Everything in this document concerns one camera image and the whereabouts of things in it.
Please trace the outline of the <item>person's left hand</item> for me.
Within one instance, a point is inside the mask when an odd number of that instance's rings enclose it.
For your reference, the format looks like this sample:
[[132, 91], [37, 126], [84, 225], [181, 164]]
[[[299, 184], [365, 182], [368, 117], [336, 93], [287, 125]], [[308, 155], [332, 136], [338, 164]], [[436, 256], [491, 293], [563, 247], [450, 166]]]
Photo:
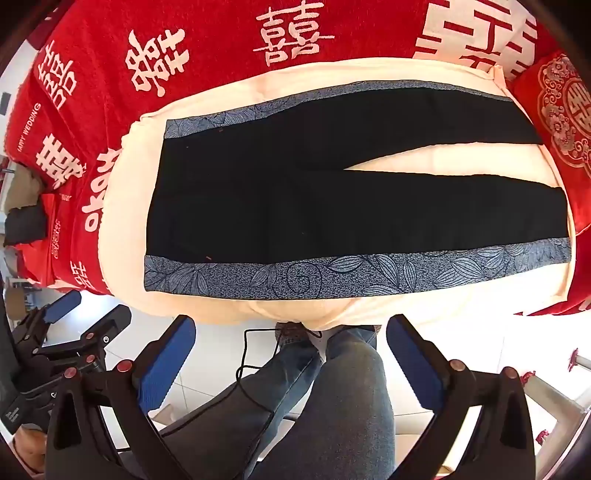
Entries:
[[9, 447], [32, 479], [45, 478], [47, 435], [39, 427], [33, 424], [20, 426]]

